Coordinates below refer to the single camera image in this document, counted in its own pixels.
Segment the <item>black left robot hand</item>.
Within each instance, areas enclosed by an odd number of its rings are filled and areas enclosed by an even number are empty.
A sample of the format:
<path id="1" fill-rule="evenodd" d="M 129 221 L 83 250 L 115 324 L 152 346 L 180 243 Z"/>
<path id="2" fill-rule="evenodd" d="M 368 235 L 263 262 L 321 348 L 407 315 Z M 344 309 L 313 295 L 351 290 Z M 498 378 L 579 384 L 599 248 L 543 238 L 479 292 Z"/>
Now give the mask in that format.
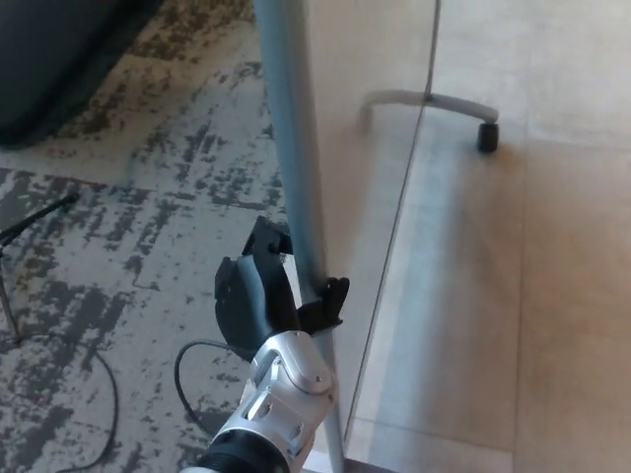
<path id="1" fill-rule="evenodd" d="M 266 340 L 290 330 L 312 336 L 342 323 L 350 288 L 329 278 L 315 300 L 296 305 L 283 257 L 293 253 L 289 228 L 260 216 L 235 260 L 225 257 L 215 275 L 215 313 L 226 343 L 251 362 Z"/>

